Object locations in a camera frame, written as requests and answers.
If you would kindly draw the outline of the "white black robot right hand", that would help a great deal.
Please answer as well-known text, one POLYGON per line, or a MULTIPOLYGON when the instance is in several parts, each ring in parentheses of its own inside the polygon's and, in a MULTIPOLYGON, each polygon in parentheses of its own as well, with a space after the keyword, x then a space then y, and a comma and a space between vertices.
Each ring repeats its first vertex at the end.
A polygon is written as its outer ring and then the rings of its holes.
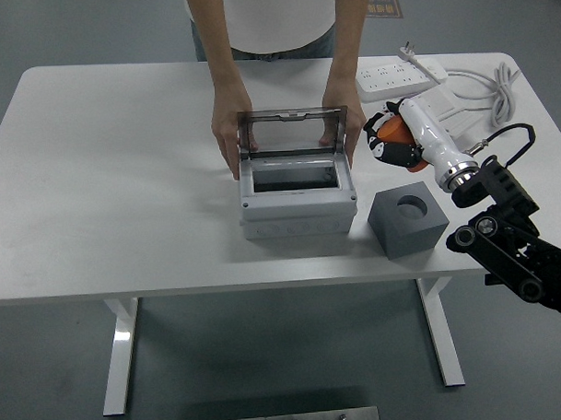
POLYGON ((363 127, 375 159, 418 172, 430 165, 445 193, 467 182, 479 166, 462 153, 430 110, 414 99, 387 102, 363 127))

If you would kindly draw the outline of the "person's left hand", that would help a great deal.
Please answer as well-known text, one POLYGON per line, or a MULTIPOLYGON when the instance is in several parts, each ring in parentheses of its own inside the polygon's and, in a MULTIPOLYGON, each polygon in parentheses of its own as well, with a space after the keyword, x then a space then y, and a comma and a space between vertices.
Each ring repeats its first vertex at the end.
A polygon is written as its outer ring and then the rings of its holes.
POLYGON ((353 77, 329 77, 321 100, 323 107, 346 107, 344 151, 350 167, 354 152, 366 122, 366 117, 356 90, 353 77))

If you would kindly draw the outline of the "person's right hand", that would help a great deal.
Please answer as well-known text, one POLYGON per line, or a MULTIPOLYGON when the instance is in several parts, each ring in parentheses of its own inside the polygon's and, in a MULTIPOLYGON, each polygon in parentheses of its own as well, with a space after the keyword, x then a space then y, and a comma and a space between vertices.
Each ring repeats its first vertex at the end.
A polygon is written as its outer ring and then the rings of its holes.
POLYGON ((252 111, 253 104, 247 88, 239 81, 216 84, 213 106, 211 130, 233 180, 237 181, 240 178, 238 114, 252 111))

